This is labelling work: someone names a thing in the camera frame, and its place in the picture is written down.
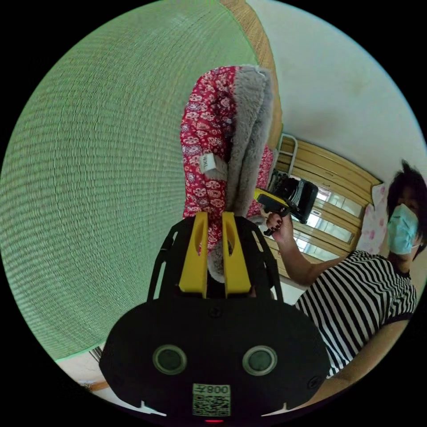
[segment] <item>woman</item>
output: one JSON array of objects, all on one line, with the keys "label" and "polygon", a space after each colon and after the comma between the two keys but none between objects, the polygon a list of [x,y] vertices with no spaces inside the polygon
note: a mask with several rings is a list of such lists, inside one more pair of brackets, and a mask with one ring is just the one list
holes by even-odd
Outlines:
[{"label": "woman", "polygon": [[306,288],[295,307],[319,328],[330,359],[327,380],[303,406],[361,379],[394,345],[415,310],[410,268],[426,248],[427,186],[418,171],[402,165],[387,197],[387,258],[357,250],[311,264],[297,247],[290,216],[268,218],[289,277]]}]

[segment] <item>face mask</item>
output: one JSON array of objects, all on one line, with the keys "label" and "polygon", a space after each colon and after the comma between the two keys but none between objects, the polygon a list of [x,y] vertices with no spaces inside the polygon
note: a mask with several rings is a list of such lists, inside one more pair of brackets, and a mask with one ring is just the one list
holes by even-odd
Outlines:
[{"label": "face mask", "polygon": [[392,253],[410,254],[413,248],[419,246],[413,246],[417,237],[418,218],[406,205],[396,207],[387,224],[387,230],[388,247]]}]

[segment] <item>green mat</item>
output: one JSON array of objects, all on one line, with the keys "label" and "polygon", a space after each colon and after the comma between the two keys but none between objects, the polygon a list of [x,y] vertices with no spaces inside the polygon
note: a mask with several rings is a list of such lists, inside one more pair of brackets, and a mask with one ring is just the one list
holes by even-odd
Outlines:
[{"label": "green mat", "polygon": [[0,249],[53,359],[104,342],[145,301],[184,208],[179,134],[191,90],[212,68],[257,63],[221,4],[165,1],[89,34],[37,87],[1,171]]}]

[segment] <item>screw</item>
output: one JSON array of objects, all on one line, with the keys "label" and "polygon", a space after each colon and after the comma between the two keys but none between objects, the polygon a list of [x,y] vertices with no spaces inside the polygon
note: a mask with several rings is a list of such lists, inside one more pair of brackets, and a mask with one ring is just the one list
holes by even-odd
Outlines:
[{"label": "screw", "polygon": [[215,306],[209,309],[209,316],[217,319],[218,317],[221,317],[222,315],[222,309],[219,306]]},{"label": "screw", "polygon": [[309,390],[313,390],[314,388],[318,387],[320,384],[320,377],[316,376],[313,377],[307,384],[307,388]]}]

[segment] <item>black and white striped shirt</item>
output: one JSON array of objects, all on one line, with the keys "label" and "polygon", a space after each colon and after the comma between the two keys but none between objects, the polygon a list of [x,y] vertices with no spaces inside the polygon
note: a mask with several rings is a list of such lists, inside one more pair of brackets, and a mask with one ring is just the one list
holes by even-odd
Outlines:
[{"label": "black and white striped shirt", "polygon": [[382,326],[409,319],[415,306],[409,273],[361,250],[324,271],[295,304],[320,330],[330,359],[328,378],[345,367]]}]

